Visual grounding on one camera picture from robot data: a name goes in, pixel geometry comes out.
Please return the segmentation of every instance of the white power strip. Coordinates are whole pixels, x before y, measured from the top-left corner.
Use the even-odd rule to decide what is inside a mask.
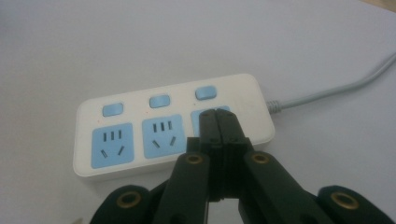
[[[261,150],[275,134],[256,79],[247,74],[211,78],[91,99],[78,109],[74,170],[109,179],[171,167],[199,136],[199,114],[223,108],[237,116]]]

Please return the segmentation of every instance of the metal ring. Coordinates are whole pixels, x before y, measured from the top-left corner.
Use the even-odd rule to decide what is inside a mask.
[[[132,196],[132,200],[126,200],[126,197],[128,196]],[[140,201],[142,201],[142,196],[137,191],[128,191],[121,194],[121,196],[117,199],[117,205],[121,208],[130,208],[138,205]]]
[[[199,164],[204,161],[204,159],[199,155],[190,155],[186,158],[186,161],[191,164]]]
[[[265,164],[270,161],[270,159],[262,154],[255,153],[251,156],[251,159],[253,159],[255,162],[260,163],[260,164]]]
[[[332,193],[331,197],[335,203],[337,203],[338,205],[340,205],[345,209],[354,210],[354,209],[358,209],[359,207],[359,203],[358,201],[356,201],[355,198],[343,192],[339,192],[339,191],[334,192]]]

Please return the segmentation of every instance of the power cord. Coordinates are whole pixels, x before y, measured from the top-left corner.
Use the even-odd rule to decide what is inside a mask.
[[[340,94],[346,91],[358,90],[370,83],[372,83],[376,78],[384,74],[388,68],[396,62],[396,53],[394,53],[376,72],[372,73],[368,77],[364,77],[359,81],[346,84],[344,86],[332,88],[326,91],[320,91],[314,94],[307,95],[305,97],[289,100],[285,102],[279,102],[277,100],[267,102],[267,107],[270,114],[276,114],[281,112],[283,109],[292,108],[299,105],[305,105],[316,100],[321,100],[323,98],[333,96],[335,94]]]

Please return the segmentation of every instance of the white surface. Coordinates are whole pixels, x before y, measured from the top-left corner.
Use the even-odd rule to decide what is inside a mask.
[[[87,223],[112,190],[73,172],[79,104],[238,73],[266,100],[368,75],[396,51],[396,14],[357,0],[0,1],[0,222]],[[307,190],[342,185],[396,220],[396,66],[368,88],[273,116],[267,148]],[[241,223],[235,201],[210,223]]]
[[[195,91],[207,86],[216,88],[216,97],[210,100],[197,100]],[[150,98],[164,94],[170,97],[170,105],[151,108]],[[115,103],[123,104],[123,113],[104,117],[103,107]],[[249,136],[255,148],[263,149],[264,145],[274,138],[274,123],[262,96],[259,83],[254,76],[239,74],[209,78],[105,96],[82,103],[77,113],[74,170],[82,177],[104,180],[170,168],[181,153],[147,158],[143,141],[145,136],[142,130],[144,120],[179,115],[184,135],[194,137],[191,113],[220,106],[228,106],[235,113],[245,136]],[[134,159],[118,165],[92,168],[93,130],[123,123],[132,123],[133,126]],[[176,141],[187,143],[184,137],[183,140],[178,137]]]

